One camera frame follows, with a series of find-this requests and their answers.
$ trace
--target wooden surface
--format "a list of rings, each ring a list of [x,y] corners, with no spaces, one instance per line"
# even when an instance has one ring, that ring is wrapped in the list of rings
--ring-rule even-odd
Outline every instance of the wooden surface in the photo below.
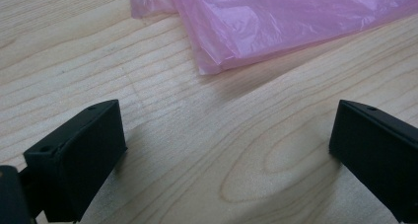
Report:
[[[129,150],[82,223],[396,223],[327,145],[340,99],[417,126],[417,78],[418,16],[199,76],[178,15],[0,0],[0,164],[120,99]]]

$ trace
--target plastic bag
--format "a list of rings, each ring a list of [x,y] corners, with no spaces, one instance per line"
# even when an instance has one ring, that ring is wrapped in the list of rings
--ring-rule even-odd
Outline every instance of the plastic bag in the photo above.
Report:
[[[201,74],[270,59],[418,13],[418,0],[131,0],[179,11]]]

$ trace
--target translucent pink plastic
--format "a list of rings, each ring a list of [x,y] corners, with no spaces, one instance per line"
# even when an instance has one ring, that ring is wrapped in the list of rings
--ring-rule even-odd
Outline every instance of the translucent pink plastic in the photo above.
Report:
[[[418,13],[418,0],[131,0],[132,16],[177,10],[201,74],[248,65]]]

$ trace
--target wood grain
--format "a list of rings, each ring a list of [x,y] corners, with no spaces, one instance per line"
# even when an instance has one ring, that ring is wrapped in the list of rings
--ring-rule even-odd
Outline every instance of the wood grain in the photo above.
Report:
[[[199,76],[177,15],[0,0],[0,164],[120,99],[129,150],[82,223],[396,223],[327,145],[340,99],[417,126],[417,65],[418,16]]]

